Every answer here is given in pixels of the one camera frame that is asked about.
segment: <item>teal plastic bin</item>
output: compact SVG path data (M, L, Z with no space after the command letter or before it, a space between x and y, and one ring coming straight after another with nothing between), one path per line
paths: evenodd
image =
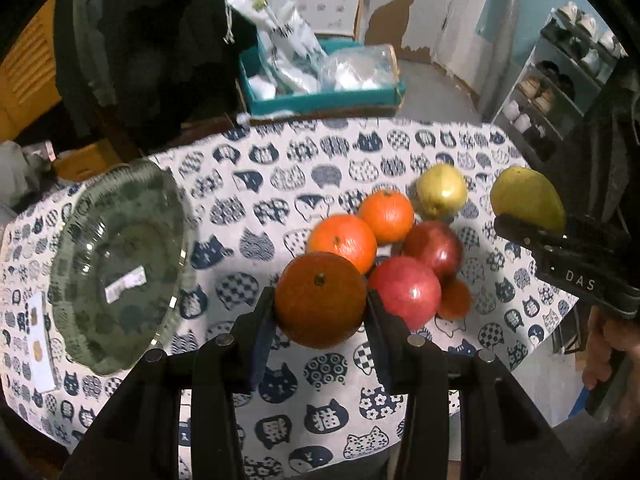
M319 40L327 54L341 48L362 46L351 40ZM298 114L308 114L331 108L353 108L360 106L398 106L402 102L405 88L402 80L396 88L380 90L354 90L347 92L319 92L317 94L289 94L273 99L256 99L249 85L249 78L260 72L258 47L245 50L240 55L240 84L244 102L253 116L265 116L281 110L291 110Z

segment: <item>orange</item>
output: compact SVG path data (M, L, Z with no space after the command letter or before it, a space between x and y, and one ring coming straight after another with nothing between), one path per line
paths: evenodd
M349 260L365 274L376 259L378 244L371 228L357 216L335 215L322 220L309 235L306 252L325 251Z
M358 209L380 245L404 239L414 225L414 208L409 199L397 191L380 190L364 199Z
M442 283L442 298L437 313L442 319L462 319L471 309L471 294L465 283L453 279Z
M292 340L325 349L362 324L367 287L358 269L333 253L307 253L284 269L275 291L278 325Z

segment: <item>glass plate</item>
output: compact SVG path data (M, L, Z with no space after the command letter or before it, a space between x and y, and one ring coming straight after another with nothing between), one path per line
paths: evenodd
M89 186L60 235L47 293L69 356L104 376L166 345L178 321L185 244L175 181L152 162Z

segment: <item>cat print tablecloth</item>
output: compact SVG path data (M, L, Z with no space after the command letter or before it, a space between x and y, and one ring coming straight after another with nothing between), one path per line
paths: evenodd
M305 251L311 229L332 214L355 213L369 193L399 189L415 199L416 178L446 162L465 176L468 202L452 228L465 248L460 278L472 291L466 319L435 319L419 331L443 349L472 355L493 349L514 369L548 337L575 298L539 282L526 250L496 236L489 190L518 150L495 126L362 119L305 121L233 130L152 156L171 173L190 226L182 317L168 352L196 349L228 332L263 287ZM59 388L31 381L24 301L47 291L60 230L85 184L57 190L7 227L0 254L0 372L9 405L28 423L72 449L126 372L97 377L70 360L49 319ZM379 256L389 254L380 248ZM450 392L450 411L458 396ZM264 379L236 396L238 437L252 480L293 476L352 460L398 442L405 396L376 379L364 330L315 351L281 332ZM180 474L190 477L190 393L182 396Z

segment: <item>yellow pear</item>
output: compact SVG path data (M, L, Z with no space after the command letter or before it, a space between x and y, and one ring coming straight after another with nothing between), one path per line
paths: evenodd
M564 232L566 218L560 196L537 171L507 168L494 182L489 198L496 216L506 213L546 231Z
M466 182L449 164L436 164L416 183L418 198L427 215L443 219L455 215L466 202Z

